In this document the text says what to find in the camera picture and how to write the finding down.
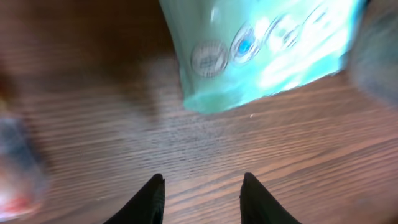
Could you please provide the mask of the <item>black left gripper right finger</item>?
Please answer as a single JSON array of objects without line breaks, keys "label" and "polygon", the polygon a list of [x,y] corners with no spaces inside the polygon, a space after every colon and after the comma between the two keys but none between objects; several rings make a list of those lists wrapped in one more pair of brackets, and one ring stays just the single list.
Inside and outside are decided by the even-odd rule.
[{"label": "black left gripper right finger", "polygon": [[244,174],[239,202],[242,224],[301,224],[250,172]]}]

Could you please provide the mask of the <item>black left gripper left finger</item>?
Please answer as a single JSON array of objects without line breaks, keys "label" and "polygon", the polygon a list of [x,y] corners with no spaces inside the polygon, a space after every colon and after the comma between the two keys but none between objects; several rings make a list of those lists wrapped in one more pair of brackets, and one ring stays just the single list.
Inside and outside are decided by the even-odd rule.
[{"label": "black left gripper left finger", "polygon": [[155,174],[104,224],[162,224],[164,206],[165,179],[161,174]]}]

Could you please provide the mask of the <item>teal wet wipes pack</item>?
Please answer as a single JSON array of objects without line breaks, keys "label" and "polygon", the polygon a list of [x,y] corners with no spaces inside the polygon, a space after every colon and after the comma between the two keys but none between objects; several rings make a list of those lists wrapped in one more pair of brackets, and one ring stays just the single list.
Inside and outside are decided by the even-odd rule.
[{"label": "teal wet wipes pack", "polygon": [[363,0],[161,0],[183,105],[220,113],[345,66]]}]

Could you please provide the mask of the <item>small orange snack box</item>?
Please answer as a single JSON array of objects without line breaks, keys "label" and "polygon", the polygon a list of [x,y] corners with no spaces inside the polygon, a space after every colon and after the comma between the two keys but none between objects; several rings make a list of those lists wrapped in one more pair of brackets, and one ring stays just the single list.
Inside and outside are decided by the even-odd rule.
[{"label": "small orange snack box", "polygon": [[1,119],[1,221],[36,212],[44,201],[48,178],[22,123]]}]

